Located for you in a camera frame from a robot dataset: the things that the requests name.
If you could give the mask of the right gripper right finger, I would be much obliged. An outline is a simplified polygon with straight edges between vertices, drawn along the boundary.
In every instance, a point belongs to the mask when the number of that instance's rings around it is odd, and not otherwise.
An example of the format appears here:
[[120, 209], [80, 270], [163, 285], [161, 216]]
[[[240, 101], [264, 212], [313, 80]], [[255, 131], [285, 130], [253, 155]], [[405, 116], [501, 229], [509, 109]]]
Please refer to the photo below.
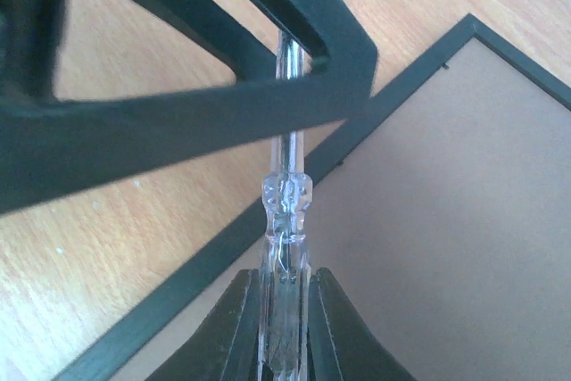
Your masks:
[[310, 380], [412, 380], [373, 336], [331, 270], [310, 279]]

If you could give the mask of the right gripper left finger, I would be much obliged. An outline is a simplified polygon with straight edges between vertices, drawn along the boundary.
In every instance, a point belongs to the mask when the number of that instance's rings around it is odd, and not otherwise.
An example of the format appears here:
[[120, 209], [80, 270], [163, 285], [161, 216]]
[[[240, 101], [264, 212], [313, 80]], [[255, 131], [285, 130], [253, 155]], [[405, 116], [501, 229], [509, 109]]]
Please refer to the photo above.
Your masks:
[[149, 380], [254, 380], [260, 285], [256, 269], [238, 271], [196, 329]]

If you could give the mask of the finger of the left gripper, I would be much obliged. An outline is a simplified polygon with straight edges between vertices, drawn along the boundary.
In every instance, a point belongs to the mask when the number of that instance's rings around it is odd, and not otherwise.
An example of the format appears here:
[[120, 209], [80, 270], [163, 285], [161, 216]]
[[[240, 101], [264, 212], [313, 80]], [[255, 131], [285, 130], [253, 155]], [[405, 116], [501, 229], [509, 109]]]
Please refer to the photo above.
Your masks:
[[212, 0], [133, 0], [226, 64], [237, 83], [113, 101], [60, 101], [66, 0], [1, 0], [1, 210], [341, 120], [367, 102], [377, 48], [343, 0], [250, 0], [311, 58], [275, 56]]

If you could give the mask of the clear handled screwdriver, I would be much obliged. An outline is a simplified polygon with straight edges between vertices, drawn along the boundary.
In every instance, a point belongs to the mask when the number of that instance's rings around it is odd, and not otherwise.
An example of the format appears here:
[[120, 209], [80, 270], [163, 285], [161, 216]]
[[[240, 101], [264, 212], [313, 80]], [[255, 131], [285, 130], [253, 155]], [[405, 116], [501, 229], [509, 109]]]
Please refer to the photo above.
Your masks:
[[262, 182], [267, 226], [261, 253], [259, 380], [306, 380], [310, 265], [304, 218], [312, 181], [304, 172], [301, 131], [272, 141], [270, 173]]

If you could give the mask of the black picture frame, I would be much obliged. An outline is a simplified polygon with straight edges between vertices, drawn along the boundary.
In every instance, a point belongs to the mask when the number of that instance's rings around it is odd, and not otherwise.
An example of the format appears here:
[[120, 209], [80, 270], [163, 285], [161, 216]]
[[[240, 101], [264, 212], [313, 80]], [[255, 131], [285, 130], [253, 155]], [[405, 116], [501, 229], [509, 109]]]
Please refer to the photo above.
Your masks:
[[[307, 156], [310, 175], [319, 181], [329, 174], [472, 39], [483, 43], [559, 103], [569, 105], [567, 84], [469, 14], [372, 98], [365, 120], [346, 122]], [[110, 379], [254, 243], [262, 225], [261, 204], [253, 203], [64, 369], [60, 379]]]

